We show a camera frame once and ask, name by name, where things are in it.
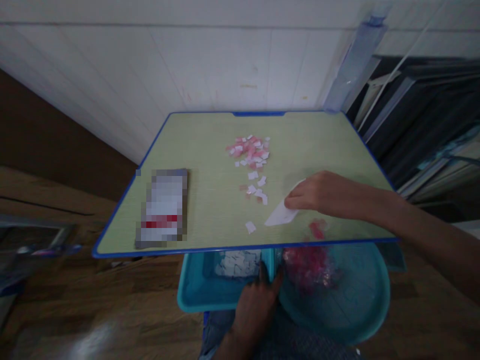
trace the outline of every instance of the pile of paper scraps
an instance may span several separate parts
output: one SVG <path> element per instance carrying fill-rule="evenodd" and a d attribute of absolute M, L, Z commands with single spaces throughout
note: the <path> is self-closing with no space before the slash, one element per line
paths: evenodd
<path fill-rule="evenodd" d="M 264 165 L 267 164 L 267 159 L 270 157 L 269 147 L 269 137 L 261 139 L 253 135 L 237 137 L 234 145 L 226 147 L 228 154 L 238 159 L 238 161 L 235 161 L 235 167 L 239 168 L 240 166 L 244 166 L 254 170 L 247 174 L 248 180 L 254 181 L 254 184 L 240 185 L 240 191 L 245 192 L 247 199 L 250 199 L 250 196 L 254 195 L 257 202 L 263 205 L 269 203 L 267 194 L 261 189 L 261 187 L 267 183 L 267 177 L 262 176 L 260 178 L 259 173 L 263 172 Z M 245 226 L 249 234 L 256 230 L 255 225 L 251 221 L 247 222 Z"/>

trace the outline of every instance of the wooden floor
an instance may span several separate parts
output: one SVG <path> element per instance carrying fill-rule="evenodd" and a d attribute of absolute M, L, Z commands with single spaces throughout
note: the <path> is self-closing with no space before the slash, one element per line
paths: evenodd
<path fill-rule="evenodd" d="M 98 273 L 99 228 L 83 227 L 83 249 L 33 276 L 2 333 L 11 359 L 195 359 L 203 315 L 177 306 L 181 255 Z M 367 359 L 479 359 L 480 309 L 411 249 L 409 272 L 391 274 L 380 331 L 359 345 Z"/>

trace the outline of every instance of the wall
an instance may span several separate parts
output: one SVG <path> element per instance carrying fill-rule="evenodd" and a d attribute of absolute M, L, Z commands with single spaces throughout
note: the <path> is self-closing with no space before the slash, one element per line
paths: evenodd
<path fill-rule="evenodd" d="M 403 55 L 436 0 L 396 0 Z M 139 163 L 174 111 L 322 106 L 362 0 L 6 0 L 0 68 Z M 414 56 L 480 55 L 480 3 L 449 1 Z"/>
<path fill-rule="evenodd" d="M 0 70 L 0 165 L 120 200 L 137 166 Z"/>

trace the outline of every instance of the hand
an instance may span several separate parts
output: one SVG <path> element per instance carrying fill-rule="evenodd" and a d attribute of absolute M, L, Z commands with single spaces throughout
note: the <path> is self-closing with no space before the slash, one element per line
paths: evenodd
<path fill-rule="evenodd" d="M 381 190 L 330 171 L 320 171 L 299 183 L 285 198 L 288 209 L 316 210 L 344 219 L 370 220 L 392 191 Z"/>
<path fill-rule="evenodd" d="M 283 270 L 279 268 L 270 285 L 269 274 L 262 261 L 258 280 L 243 288 L 230 331 L 245 347 L 255 347 L 267 332 L 277 308 L 283 278 Z"/>

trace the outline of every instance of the person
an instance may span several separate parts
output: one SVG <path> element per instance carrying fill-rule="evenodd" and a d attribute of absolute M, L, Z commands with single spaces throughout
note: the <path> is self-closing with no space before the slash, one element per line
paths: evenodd
<path fill-rule="evenodd" d="M 409 204 L 393 191 L 321 171 L 284 200 L 289 209 L 366 221 L 420 252 L 458 290 L 480 305 L 480 240 Z M 347 348 L 293 323 L 278 304 L 283 271 L 272 284 L 265 265 L 244 287 L 236 310 L 211 312 L 200 359 L 359 359 Z"/>

